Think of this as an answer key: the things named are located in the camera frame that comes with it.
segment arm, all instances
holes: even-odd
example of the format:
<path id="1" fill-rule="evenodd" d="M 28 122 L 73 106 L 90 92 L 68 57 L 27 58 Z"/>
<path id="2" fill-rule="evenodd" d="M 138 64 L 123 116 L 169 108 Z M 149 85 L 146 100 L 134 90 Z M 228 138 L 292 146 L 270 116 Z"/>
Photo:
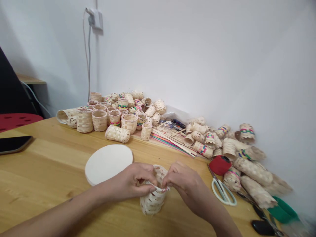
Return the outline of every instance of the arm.
<path id="1" fill-rule="evenodd" d="M 162 186 L 173 186 L 191 211 L 209 222 L 217 237 L 242 237 L 233 219 L 199 174 L 181 162 L 173 163 Z"/>
<path id="2" fill-rule="evenodd" d="M 156 190 L 152 185 L 138 187 L 137 183 L 144 180 L 157 185 L 153 166 L 133 163 L 113 178 L 7 230 L 0 237 L 64 236 L 76 222 L 102 204 L 144 196 Z"/>

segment green container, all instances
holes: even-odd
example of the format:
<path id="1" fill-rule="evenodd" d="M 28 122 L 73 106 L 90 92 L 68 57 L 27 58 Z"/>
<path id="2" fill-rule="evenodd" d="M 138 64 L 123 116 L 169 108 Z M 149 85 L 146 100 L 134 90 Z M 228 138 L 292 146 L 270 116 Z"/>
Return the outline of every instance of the green container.
<path id="1" fill-rule="evenodd" d="M 282 199 L 272 196 L 278 203 L 278 206 L 268 208 L 271 215 L 283 224 L 298 219 L 297 213 Z"/>

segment white cable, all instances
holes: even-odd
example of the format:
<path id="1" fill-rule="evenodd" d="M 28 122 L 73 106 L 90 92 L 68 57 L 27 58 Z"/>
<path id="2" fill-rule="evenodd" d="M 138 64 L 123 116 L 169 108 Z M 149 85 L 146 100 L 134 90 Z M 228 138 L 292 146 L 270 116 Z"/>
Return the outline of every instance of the white cable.
<path id="1" fill-rule="evenodd" d="M 21 83 L 23 83 L 24 85 L 26 85 L 26 86 L 30 89 L 30 91 L 32 92 L 32 94 L 33 94 L 34 98 L 36 99 L 36 101 L 47 111 L 47 113 L 49 114 L 49 116 L 52 117 L 52 115 L 51 115 L 50 112 L 47 110 L 47 108 L 45 108 L 45 106 L 42 105 L 42 104 L 38 101 L 38 99 L 36 98 L 34 92 L 33 92 L 32 89 L 29 87 L 29 85 L 26 84 L 25 82 L 22 82 L 22 81 L 21 81 Z"/>

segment red thread spool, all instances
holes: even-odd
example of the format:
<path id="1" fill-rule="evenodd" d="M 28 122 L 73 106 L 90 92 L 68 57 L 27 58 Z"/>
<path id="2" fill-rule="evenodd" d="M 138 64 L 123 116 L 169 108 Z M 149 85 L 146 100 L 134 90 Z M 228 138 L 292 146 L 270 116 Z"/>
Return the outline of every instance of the red thread spool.
<path id="1" fill-rule="evenodd" d="M 215 174 L 223 176 L 231 167 L 231 162 L 226 156 L 218 155 L 213 158 L 209 167 Z"/>

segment red chair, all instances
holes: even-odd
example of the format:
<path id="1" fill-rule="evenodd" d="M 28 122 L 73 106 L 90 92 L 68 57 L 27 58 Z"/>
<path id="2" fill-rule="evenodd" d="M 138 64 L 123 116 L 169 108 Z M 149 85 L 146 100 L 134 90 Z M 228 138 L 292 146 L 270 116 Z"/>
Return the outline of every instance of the red chair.
<path id="1" fill-rule="evenodd" d="M 42 116 L 35 114 L 0 114 L 0 133 L 42 120 Z"/>

